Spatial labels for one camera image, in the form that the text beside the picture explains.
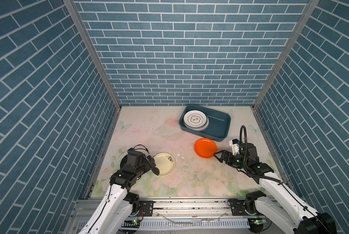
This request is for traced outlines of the orange plastic plate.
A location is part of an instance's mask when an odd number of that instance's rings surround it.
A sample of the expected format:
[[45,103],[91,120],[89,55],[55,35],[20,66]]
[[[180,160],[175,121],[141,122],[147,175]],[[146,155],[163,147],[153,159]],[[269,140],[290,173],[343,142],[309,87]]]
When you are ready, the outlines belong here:
[[209,159],[217,152],[217,145],[210,139],[202,138],[196,141],[194,150],[199,157]]

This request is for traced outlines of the cream plate black mark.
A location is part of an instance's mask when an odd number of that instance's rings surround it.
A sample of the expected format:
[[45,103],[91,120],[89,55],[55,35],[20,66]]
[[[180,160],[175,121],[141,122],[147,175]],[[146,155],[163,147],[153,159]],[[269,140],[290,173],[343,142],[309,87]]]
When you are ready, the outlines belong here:
[[169,175],[175,168],[175,159],[169,153],[158,153],[153,157],[153,159],[156,165],[151,170],[155,175]]

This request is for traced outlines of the white plate orange sunburst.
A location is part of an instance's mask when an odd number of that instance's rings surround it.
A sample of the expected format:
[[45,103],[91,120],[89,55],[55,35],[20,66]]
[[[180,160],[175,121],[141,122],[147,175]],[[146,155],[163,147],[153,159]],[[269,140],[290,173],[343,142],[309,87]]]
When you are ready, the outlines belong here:
[[209,126],[209,119],[207,118],[206,123],[202,127],[191,127],[191,126],[189,126],[186,123],[185,123],[185,126],[187,128],[189,128],[189,129],[191,129],[191,130],[194,130],[194,131],[203,131],[203,130],[208,128],[208,126]]

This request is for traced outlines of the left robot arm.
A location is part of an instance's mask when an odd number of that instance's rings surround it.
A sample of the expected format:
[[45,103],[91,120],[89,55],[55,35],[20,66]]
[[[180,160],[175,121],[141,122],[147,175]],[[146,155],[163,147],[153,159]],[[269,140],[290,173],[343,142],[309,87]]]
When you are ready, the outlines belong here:
[[130,148],[120,163],[120,169],[110,177],[109,187],[81,234],[116,234],[125,220],[139,211],[139,195],[130,190],[142,175],[159,173],[148,149],[139,144]]

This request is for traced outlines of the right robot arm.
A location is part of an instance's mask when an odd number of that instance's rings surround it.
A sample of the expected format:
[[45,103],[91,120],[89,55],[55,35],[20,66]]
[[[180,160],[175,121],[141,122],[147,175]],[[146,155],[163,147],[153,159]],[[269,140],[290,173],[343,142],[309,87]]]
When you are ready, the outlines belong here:
[[319,213],[296,195],[268,164],[259,160],[251,143],[232,140],[232,151],[214,153],[221,163],[244,173],[266,191],[245,196],[244,207],[250,215],[262,214],[287,234],[335,234],[336,224],[328,213]]

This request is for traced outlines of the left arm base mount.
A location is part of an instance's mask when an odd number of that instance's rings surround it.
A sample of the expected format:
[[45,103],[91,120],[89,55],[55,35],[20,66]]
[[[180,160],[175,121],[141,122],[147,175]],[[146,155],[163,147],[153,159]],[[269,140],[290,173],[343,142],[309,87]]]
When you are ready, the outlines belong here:
[[[138,218],[138,217],[146,217],[146,216],[152,216],[153,215],[153,209],[154,209],[154,201],[153,200],[140,200],[138,203],[131,204],[128,201],[108,201],[108,205],[112,205],[113,207],[113,215],[117,217],[124,217],[126,219],[132,219],[132,218]],[[132,208],[131,213],[128,215],[127,210],[124,211],[124,208]]]

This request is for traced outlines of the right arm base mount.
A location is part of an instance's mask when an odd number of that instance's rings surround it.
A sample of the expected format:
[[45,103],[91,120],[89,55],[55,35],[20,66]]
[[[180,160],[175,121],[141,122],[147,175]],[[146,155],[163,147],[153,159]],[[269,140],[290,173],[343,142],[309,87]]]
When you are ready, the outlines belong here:
[[228,199],[227,205],[230,207],[232,216],[260,216],[263,215],[256,210],[250,210],[246,207],[245,201],[240,199]]

